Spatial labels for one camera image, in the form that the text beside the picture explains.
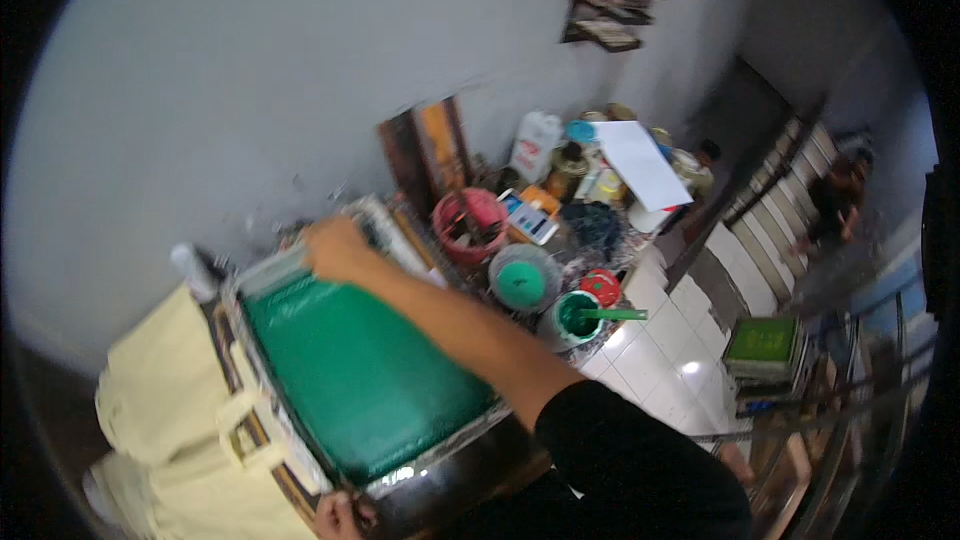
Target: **person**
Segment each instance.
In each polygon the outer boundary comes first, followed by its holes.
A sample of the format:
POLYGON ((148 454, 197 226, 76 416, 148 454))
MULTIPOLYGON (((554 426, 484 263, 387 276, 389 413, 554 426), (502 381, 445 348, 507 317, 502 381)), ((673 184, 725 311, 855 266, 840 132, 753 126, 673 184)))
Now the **person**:
POLYGON ((712 168, 714 163, 720 160, 720 146, 710 138, 705 139, 695 153, 693 158, 697 160, 698 169, 693 172, 684 172, 684 177, 691 181, 690 198, 693 202, 680 206, 670 216, 667 222, 660 230, 660 234, 665 236, 675 225, 687 216, 691 216, 707 204, 707 197, 711 195, 714 189, 714 172, 712 168))
MULTIPOLYGON (((305 240, 319 279, 354 284, 410 319, 490 383, 554 462, 556 471, 514 496, 468 512, 448 537, 750 537, 737 478, 689 438, 585 378, 504 315, 408 276, 348 217, 313 226, 305 240)), ((360 540, 370 516, 354 497, 334 493, 320 500, 316 528, 328 540, 360 540)))
POLYGON ((790 247, 791 255, 806 254, 814 245, 846 244, 854 238, 863 209, 864 184, 873 165, 873 153, 860 148, 852 158, 838 156, 826 175, 810 183, 810 202, 820 215, 790 247))

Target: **paint bucket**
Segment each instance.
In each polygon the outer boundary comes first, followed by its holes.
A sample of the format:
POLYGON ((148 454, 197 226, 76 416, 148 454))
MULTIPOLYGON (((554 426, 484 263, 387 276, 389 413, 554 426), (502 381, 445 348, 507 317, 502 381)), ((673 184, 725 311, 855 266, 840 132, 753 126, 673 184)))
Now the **paint bucket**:
POLYGON ((551 351, 562 353, 592 341, 600 333, 602 319, 589 319, 577 325, 581 322, 573 312, 581 309, 601 309, 600 301, 589 292, 574 290, 563 294, 547 308, 536 327, 536 333, 547 342, 551 351))

